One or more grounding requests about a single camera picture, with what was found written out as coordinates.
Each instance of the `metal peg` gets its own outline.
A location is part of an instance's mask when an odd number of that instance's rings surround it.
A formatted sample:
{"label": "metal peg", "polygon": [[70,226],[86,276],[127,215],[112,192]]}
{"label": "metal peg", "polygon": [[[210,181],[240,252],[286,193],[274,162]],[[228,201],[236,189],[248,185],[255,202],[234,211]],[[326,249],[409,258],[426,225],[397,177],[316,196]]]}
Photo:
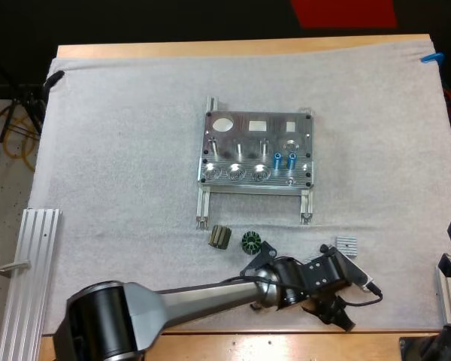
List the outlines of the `metal peg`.
{"label": "metal peg", "polygon": [[12,262],[3,265],[0,267],[0,275],[10,278],[14,269],[30,269],[30,261],[25,259],[24,261]]}

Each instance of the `blue clip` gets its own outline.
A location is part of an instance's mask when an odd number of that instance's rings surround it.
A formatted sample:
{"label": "blue clip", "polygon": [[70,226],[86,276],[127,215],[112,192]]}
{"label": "blue clip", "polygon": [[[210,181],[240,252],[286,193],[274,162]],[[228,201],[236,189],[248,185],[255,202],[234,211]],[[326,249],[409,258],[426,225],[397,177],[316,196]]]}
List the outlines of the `blue clip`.
{"label": "blue clip", "polygon": [[438,65],[443,64],[444,61],[444,54],[443,53],[434,53],[431,55],[426,55],[425,57],[421,58],[421,62],[437,62]]}

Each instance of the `black joint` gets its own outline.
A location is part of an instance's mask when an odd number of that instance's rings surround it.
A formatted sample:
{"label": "black joint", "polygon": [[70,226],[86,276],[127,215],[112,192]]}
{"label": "black joint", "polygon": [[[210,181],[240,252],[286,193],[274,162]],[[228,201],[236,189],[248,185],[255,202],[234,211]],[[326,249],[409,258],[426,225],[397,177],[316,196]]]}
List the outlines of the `black joint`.
{"label": "black joint", "polygon": [[329,250],[329,247],[326,244],[321,244],[319,251],[321,253],[326,253]]}

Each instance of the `black cable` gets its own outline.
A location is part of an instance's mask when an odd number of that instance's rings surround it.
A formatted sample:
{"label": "black cable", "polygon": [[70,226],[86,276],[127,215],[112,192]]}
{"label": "black cable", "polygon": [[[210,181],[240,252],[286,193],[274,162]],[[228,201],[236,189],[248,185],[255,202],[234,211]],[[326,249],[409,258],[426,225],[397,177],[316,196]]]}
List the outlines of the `black cable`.
{"label": "black cable", "polygon": [[351,306],[351,307],[364,307],[364,306],[369,306],[369,305],[374,305],[375,303],[379,303],[383,300],[383,292],[380,290],[380,288],[378,286],[376,286],[374,283],[370,282],[366,288],[368,290],[370,290],[374,295],[377,296],[377,299],[373,299],[372,301],[367,301],[367,302],[362,302],[362,303],[351,303],[351,302],[347,302],[344,301],[343,299],[342,302],[346,305],[346,306]]}
{"label": "black cable", "polygon": [[372,301],[367,301],[367,302],[362,302],[362,303],[351,303],[351,302],[347,302],[343,300],[343,303],[346,306],[351,306],[351,307],[364,307],[364,306],[369,306],[369,305],[374,305],[375,303],[379,303],[383,300],[383,295],[380,295],[377,299],[373,299]]}

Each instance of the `green gear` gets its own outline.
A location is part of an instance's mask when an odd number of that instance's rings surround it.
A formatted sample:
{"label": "green gear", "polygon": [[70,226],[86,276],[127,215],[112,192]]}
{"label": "green gear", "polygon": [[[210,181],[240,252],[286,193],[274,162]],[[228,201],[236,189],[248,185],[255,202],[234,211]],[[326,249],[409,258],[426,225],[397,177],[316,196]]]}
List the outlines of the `green gear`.
{"label": "green gear", "polygon": [[258,233],[249,231],[242,236],[242,250],[247,254],[256,254],[261,250],[261,238]]}

